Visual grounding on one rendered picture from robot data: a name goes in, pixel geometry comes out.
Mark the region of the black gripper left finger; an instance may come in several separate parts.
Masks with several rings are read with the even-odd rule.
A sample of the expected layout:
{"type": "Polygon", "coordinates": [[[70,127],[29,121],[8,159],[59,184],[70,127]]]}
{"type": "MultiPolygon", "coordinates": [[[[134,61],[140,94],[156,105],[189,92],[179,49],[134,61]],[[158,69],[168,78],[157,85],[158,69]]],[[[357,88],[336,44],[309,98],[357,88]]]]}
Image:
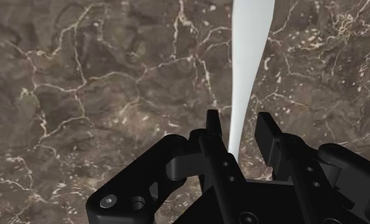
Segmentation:
{"type": "Polygon", "coordinates": [[[219,113],[210,109],[205,128],[163,137],[89,196],[89,224],[153,224],[164,201],[193,176],[202,196],[179,223],[241,224],[249,213],[246,181],[221,136],[219,113]]]}

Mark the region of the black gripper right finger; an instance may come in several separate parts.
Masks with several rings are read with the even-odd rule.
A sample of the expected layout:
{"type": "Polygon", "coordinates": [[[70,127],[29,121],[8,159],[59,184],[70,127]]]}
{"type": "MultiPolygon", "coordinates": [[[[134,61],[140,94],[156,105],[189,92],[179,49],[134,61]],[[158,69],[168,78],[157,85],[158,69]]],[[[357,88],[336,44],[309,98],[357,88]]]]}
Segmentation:
{"type": "Polygon", "coordinates": [[[273,179],[290,181],[305,224],[370,224],[370,161],[335,143],[318,149],[282,132],[267,112],[254,134],[273,179]]]}

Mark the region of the white long tapered utensil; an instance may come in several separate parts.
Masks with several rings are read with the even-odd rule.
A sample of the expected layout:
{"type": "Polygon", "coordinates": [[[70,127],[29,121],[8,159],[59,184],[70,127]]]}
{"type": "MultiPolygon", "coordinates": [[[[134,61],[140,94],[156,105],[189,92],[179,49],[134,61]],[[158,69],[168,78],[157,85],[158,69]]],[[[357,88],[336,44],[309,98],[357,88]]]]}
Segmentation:
{"type": "Polygon", "coordinates": [[[252,88],[270,31],[275,0],[233,0],[231,120],[228,152],[238,160],[252,88]]]}

